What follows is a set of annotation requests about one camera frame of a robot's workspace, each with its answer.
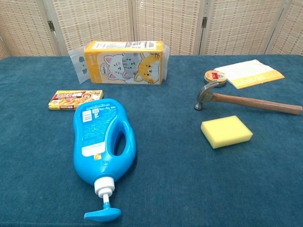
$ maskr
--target orange cartoon cat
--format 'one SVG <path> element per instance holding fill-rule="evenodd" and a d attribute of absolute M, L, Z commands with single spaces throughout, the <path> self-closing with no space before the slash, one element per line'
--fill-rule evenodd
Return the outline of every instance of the orange cartoon cat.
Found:
<path fill-rule="evenodd" d="M 148 57 L 145 57 L 143 53 L 140 54 L 142 62 L 139 64 L 138 72 L 134 77 L 136 82 L 146 81 L 150 84 L 154 84 L 159 81 L 160 74 L 160 55 L 158 53 L 150 53 Z"/>

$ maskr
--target metal hammer head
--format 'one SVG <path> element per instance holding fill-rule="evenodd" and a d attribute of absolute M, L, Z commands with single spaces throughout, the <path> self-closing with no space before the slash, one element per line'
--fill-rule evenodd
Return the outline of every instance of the metal hammer head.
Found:
<path fill-rule="evenodd" d="M 198 94 L 198 102 L 195 105 L 196 110 L 202 110 L 202 104 L 205 102 L 210 102 L 213 98 L 213 94 L 210 91 L 213 87 L 217 86 L 219 82 L 211 82 L 206 84 Z"/>

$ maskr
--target pump nozzle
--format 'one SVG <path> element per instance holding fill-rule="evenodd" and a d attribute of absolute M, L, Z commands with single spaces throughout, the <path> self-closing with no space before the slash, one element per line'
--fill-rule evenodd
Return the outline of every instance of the pump nozzle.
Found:
<path fill-rule="evenodd" d="M 94 221 L 112 221 L 121 215 L 121 210 L 111 208 L 109 197 L 115 189 L 114 179 L 111 177 L 102 177 L 95 181 L 95 193 L 103 198 L 103 210 L 97 210 L 84 214 L 84 219 Z"/>

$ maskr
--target woven panel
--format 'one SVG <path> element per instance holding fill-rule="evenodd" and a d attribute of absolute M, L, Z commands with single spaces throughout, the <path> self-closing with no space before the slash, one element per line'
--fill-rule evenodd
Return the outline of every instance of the woven panel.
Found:
<path fill-rule="evenodd" d="M 303 55 L 302 0 L 292 0 L 270 53 Z"/>
<path fill-rule="evenodd" d="M 0 33 L 13 56 L 53 56 L 37 0 L 0 0 Z"/>
<path fill-rule="evenodd" d="M 205 54 L 263 54 L 283 0 L 215 0 Z"/>
<path fill-rule="evenodd" d="M 93 40 L 131 41 L 127 0 L 53 0 L 67 50 Z"/>
<path fill-rule="evenodd" d="M 6 57 L 8 57 L 8 55 L 6 54 L 6 52 L 4 51 L 3 47 L 0 44 L 0 59 L 6 58 Z"/>
<path fill-rule="evenodd" d="M 160 40 L 171 54 L 192 54 L 199 0 L 136 0 L 138 40 Z"/>

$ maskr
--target cat tissue box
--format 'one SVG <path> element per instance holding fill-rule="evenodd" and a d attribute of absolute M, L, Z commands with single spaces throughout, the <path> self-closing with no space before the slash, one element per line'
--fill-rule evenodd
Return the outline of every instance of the cat tissue box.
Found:
<path fill-rule="evenodd" d="M 161 41 L 93 41 L 84 48 L 92 83 L 161 84 L 168 55 L 168 47 Z"/>

